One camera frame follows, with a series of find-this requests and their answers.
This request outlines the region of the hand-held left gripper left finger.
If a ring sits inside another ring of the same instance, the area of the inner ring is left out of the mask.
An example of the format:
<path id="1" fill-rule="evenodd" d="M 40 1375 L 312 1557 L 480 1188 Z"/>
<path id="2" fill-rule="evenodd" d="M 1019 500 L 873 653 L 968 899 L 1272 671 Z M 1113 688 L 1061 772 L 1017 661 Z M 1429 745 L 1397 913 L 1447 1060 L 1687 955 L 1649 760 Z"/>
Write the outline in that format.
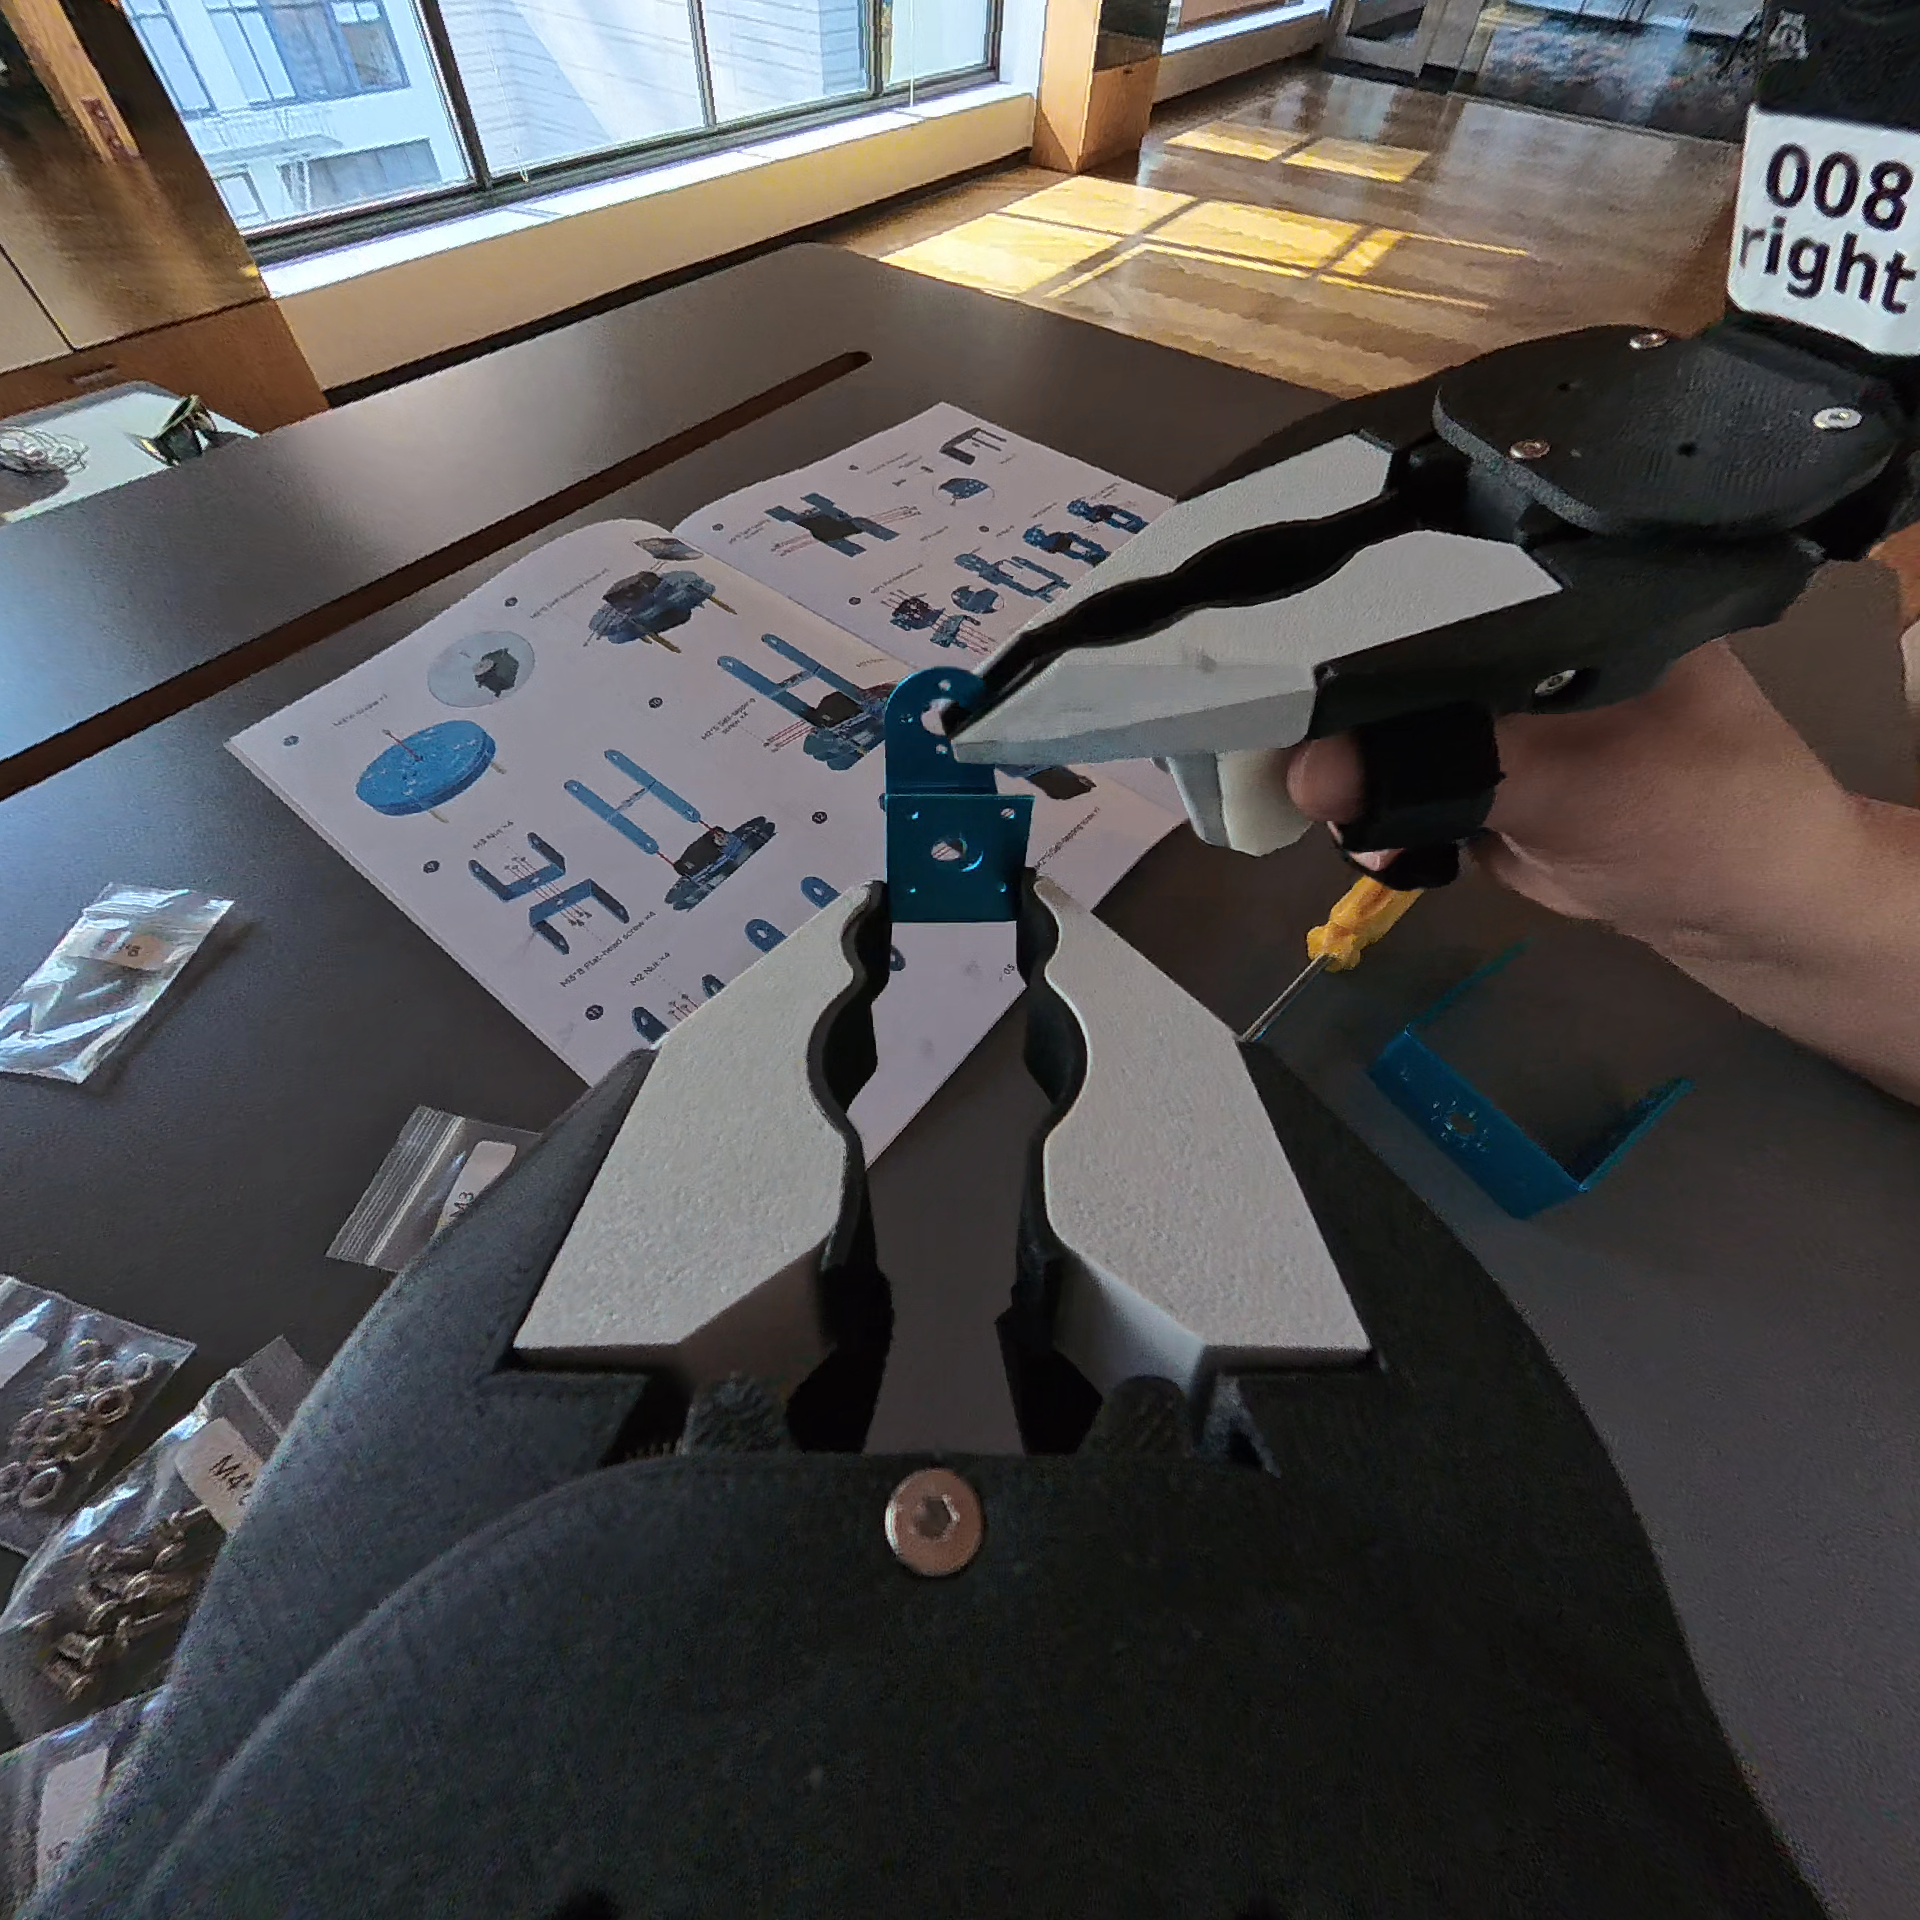
<path id="1" fill-rule="evenodd" d="M 799 1449 L 862 1451 L 893 1335 L 849 1119 L 889 975 L 879 880 L 681 1022 L 523 1317 L 515 1359 L 623 1365 L 686 1400 L 760 1383 Z"/>

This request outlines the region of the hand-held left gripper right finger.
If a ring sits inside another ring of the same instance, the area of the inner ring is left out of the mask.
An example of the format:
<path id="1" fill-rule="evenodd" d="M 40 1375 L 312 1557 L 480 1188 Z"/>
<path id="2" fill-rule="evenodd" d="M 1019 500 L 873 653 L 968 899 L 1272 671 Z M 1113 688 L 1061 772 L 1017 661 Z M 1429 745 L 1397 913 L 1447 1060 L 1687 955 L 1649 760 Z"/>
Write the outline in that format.
<path id="1" fill-rule="evenodd" d="M 1130 1381 L 1202 1423 L 1225 1375 L 1367 1363 L 1233 1033 L 1045 878 L 1024 883 L 1017 961 L 1047 1104 L 997 1324 L 1024 1451 L 1079 1449 Z"/>

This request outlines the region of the small blue metal bracket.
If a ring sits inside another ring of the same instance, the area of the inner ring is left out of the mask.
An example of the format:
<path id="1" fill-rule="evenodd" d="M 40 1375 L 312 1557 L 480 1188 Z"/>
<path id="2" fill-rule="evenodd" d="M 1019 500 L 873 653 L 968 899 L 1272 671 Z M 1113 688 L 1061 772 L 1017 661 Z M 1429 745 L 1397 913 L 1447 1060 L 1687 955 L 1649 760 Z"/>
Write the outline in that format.
<path id="1" fill-rule="evenodd" d="M 1030 796 L 1001 791 L 999 768 L 955 756 L 949 718 L 971 718 L 979 681 L 960 668 L 907 671 L 879 715 L 879 809 L 890 968 L 903 928 L 1014 921 Z"/>

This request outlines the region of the large blue U bracket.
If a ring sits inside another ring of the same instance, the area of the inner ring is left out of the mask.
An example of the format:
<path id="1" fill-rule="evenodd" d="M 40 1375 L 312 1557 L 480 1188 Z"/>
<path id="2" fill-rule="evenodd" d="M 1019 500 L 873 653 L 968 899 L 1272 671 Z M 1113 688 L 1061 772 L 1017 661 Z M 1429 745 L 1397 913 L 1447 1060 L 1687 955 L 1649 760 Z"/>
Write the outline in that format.
<path id="1" fill-rule="evenodd" d="M 1367 1068 L 1370 1083 L 1397 1112 L 1512 1217 L 1534 1217 L 1590 1193 L 1693 1089 L 1693 1078 L 1672 1077 L 1621 1110 L 1573 1161 L 1557 1158 L 1429 1043 L 1441 1014 L 1496 977 L 1529 947 L 1529 940 L 1514 941 L 1462 975 L 1406 1019 Z"/>

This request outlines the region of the person's right forearm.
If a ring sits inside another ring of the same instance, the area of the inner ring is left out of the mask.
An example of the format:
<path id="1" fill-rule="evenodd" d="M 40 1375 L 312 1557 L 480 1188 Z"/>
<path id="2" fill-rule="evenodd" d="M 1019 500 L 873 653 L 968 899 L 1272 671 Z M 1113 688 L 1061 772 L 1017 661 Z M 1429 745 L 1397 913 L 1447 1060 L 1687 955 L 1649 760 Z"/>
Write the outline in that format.
<path id="1" fill-rule="evenodd" d="M 1918 817 L 1839 791 L 1769 870 L 1745 1011 L 1918 1099 Z"/>

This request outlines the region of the dark desk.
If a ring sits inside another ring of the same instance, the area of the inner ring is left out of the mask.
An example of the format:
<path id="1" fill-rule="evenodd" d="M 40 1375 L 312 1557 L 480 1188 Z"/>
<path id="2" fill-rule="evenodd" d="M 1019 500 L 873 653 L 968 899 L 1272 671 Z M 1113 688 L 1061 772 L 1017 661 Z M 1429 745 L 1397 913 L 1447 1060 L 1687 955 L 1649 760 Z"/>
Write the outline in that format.
<path id="1" fill-rule="evenodd" d="M 1181 493 L 1325 399 L 834 247 L 785 247 L 5 527 L 5 985 L 110 880 L 238 929 L 87 1088 L 5 1078 L 5 1271 L 322 1365 L 325 1251 L 417 1104 L 570 1073 L 226 750 L 541 536 L 672 524 L 935 399 Z M 1557 1158 L 1693 1078 L 1590 1193 L 1503 1213 L 1370 1083 L 1429 1043 Z M 1280 1056 L 1464 1232 L 1581 1396 L 1707 1688 L 1842 1915 L 1915 1915 L 1915 1118 L 1622 941 L 1477 883 L 1306 995 Z"/>

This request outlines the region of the person's right hand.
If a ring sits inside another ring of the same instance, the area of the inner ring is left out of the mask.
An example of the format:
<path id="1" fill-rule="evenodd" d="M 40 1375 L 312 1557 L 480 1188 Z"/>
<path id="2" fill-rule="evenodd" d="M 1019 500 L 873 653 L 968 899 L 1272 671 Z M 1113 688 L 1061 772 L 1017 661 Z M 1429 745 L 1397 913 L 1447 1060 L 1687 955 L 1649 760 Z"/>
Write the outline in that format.
<path id="1" fill-rule="evenodd" d="M 1501 782 L 1462 860 L 1509 891 L 1669 957 L 1805 933 L 1857 853 L 1859 803 L 1717 640 L 1651 692 L 1495 724 Z"/>

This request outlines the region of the labelled clear zip bag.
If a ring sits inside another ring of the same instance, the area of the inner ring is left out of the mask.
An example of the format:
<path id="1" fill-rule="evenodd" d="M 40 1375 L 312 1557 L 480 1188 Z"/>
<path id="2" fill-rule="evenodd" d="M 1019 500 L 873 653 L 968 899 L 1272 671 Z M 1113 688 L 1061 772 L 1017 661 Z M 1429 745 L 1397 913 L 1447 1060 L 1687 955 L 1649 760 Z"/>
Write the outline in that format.
<path id="1" fill-rule="evenodd" d="M 502 1121 L 416 1108 L 327 1256 L 402 1271 L 536 1140 Z"/>

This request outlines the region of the wooden pillar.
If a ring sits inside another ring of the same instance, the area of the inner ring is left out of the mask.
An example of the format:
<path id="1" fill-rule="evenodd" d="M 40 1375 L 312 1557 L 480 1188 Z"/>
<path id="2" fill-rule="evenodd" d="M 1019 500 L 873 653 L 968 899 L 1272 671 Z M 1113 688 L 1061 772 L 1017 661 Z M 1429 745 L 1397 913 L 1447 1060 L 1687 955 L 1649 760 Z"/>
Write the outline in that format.
<path id="1" fill-rule="evenodd" d="M 1047 1 L 1034 167 L 1080 175 L 1138 158 L 1170 11 L 1170 1 Z"/>

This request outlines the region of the instruction manual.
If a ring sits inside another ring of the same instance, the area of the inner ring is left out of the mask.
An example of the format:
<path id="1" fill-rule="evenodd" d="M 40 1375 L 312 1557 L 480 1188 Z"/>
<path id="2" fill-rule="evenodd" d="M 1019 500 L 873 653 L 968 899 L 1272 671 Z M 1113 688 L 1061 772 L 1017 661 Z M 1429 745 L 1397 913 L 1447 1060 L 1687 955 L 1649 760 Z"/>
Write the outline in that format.
<path id="1" fill-rule="evenodd" d="M 231 739 L 593 1080 L 882 873 L 882 708 L 1168 496 L 938 401 L 663 527 L 602 518 Z"/>

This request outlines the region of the small clear zip bag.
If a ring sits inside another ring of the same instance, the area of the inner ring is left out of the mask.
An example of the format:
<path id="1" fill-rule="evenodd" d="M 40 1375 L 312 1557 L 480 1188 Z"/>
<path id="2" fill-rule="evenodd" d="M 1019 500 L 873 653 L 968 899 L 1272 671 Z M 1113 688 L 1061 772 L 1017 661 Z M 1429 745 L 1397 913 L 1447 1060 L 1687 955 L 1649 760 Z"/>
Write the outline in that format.
<path id="1" fill-rule="evenodd" d="M 5 999 L 2 1073 L 82 1085 L 221 929 L 233 901 L 117 883 Z"/>

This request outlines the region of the clear zip bag of nuts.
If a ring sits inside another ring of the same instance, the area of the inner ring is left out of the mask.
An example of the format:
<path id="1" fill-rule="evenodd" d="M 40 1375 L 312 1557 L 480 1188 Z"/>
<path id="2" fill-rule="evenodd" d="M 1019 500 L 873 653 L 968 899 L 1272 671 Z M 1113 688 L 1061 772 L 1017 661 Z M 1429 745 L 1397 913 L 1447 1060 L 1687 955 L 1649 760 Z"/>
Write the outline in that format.
<path id="1" fill-rule="evenodd" d="M 194 1342 L 2 1277 L 2 1548 L 31 1553 L 104 1480 Z"/>

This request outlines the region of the clear zip bag of screws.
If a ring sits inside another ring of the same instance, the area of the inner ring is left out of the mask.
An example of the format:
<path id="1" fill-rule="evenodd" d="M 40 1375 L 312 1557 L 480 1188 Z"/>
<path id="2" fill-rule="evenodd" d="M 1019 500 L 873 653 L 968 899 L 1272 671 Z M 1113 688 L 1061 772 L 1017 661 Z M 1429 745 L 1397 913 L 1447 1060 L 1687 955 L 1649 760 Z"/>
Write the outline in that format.
<path id="1" fill-rule="evenodd" d="M 2 1755 L 2 1915 L 21 1915 L 93 1820 L 158 1694 L 118 1700 Z"/>
<path id="2" fill-rule="evenodd" d="M 275 1337 L 33 1549 L 2 1614 L 18 1739 L 153 1691 L 315 1369 Z"/>

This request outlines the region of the window facing pale building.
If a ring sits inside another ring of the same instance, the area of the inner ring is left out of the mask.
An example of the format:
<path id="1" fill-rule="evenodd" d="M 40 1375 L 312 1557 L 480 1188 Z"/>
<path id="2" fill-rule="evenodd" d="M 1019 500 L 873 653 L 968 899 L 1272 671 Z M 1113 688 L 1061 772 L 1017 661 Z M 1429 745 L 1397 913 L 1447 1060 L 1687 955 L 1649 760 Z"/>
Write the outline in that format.
<path id="1" fill-rule="evenodd" d="M 990 1 L 129 1 L 242 232 L 511 196 L 993 79 Z"/>

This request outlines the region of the yellow handled screwdriver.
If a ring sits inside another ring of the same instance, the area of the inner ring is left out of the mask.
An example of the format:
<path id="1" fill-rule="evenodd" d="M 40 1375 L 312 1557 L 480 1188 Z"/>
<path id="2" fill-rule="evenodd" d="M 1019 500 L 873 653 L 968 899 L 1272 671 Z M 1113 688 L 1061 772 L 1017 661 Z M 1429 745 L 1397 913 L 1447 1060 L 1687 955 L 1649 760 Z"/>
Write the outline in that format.
<path id="1" fill-rule="evenodd" d="M 1352 887 L 1349 887 L 1349 891 L 1330 905 L 1328 913 L 1306 928 L 1302 943 L 1302 972 L 1296 973 L 1296 977 L 1290 977 L 1253 1022 L 1247 1022 L 1247 1027 L 1238 1033 L 1238 1043 L 1258 1043 L 1265 1029 L 1278 1022 L 1317 977 L 1354 968 L 1362 955 L 1370 951 L 1386 929 L 1406 919 L 1406 911 L 1409 911 L 1422 893 L 1422 887 L 1392 887 L 1373 873 L 1359 876 Z"/>

